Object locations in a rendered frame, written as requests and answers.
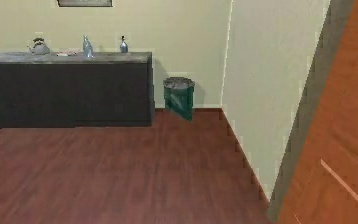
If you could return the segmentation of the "green waste bin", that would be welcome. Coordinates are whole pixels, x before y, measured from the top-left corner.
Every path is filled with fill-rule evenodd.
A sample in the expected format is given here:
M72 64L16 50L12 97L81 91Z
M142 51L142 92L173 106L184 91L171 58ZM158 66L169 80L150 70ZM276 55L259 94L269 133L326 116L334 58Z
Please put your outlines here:
M186 77L168 77L163 86L165 108L191 121L195 82Z

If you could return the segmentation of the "dark grey long cabinet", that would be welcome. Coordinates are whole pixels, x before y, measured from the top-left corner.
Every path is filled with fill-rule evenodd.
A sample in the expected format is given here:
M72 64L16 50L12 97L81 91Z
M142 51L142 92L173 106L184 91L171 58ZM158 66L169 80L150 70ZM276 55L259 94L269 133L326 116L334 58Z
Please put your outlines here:
M0 53L0 128L143 127L154 112L150 52Z

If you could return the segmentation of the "pale blue glass bottle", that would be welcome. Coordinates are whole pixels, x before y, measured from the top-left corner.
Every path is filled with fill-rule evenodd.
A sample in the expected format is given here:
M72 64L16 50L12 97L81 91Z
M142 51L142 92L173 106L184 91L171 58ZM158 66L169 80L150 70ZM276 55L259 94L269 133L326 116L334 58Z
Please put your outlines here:
M83 36L83 52L86 58L93 57L93 48L87 35Z

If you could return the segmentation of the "orange-brown wooden room door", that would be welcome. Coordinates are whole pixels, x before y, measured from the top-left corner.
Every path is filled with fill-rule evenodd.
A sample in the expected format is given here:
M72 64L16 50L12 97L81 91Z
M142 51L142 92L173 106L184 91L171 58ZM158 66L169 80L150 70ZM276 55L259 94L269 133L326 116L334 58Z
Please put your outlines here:
M276 224L358 224L358 0Z

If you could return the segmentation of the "framed wall picture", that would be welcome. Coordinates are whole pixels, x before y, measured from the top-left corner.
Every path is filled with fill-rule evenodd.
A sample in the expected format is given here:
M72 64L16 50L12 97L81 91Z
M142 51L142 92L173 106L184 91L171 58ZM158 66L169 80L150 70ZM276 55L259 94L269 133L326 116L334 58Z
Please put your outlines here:
M56 0L60 7L112 7L112 0Z

